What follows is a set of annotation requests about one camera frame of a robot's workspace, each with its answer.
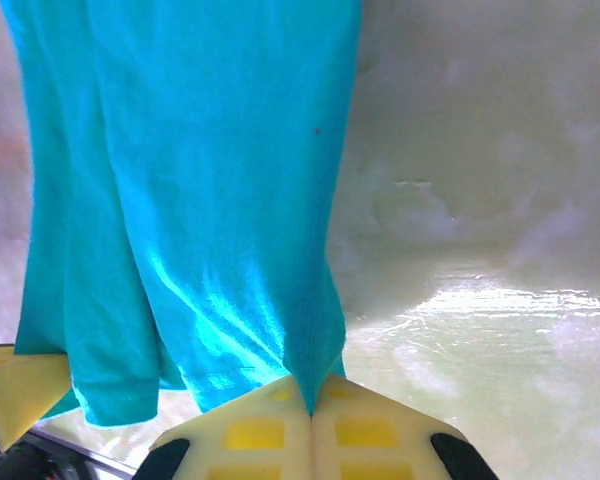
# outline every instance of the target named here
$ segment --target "yellow plastic part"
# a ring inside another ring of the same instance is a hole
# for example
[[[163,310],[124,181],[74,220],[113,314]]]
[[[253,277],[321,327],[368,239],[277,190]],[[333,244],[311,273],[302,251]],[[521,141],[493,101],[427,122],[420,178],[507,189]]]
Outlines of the yellow plastic part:
[[[344,378],[330,377],[309,418],[282,378],[165,432],[191,447],[173,480],[448,480],[430,443],[453,427]]]
[[[0,450],[17,442],[71,387],[66,355],[14,355],[0,346]]]

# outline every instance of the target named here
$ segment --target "turquoise shirt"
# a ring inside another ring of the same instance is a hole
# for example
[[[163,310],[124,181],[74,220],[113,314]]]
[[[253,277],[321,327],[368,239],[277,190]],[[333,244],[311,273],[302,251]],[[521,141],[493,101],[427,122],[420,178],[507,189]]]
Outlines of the turquoise shirt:
[[[2,0],[34,164],[16,351],[115,426],[344,374],[325,255],[359,0]]]

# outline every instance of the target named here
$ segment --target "cloth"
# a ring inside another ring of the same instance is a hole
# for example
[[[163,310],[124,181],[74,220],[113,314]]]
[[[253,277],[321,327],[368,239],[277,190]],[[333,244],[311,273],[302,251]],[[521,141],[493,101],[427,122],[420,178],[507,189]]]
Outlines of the cloth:
[[[16,352],[117,426],[344,374],[325,243],[359,0],[2,0],[34,164]]]

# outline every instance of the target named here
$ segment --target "glossy white surface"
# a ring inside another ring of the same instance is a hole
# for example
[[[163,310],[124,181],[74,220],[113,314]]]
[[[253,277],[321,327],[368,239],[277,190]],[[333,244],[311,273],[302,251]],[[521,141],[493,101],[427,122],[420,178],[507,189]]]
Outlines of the glossy white surface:
[[[600,0],[369,2],[329,255],[367,387],[458,426],[502,479],[600,479]],[[0,19],[0,341],[29,168]],[[137,463],[195,414],[47,425]]]

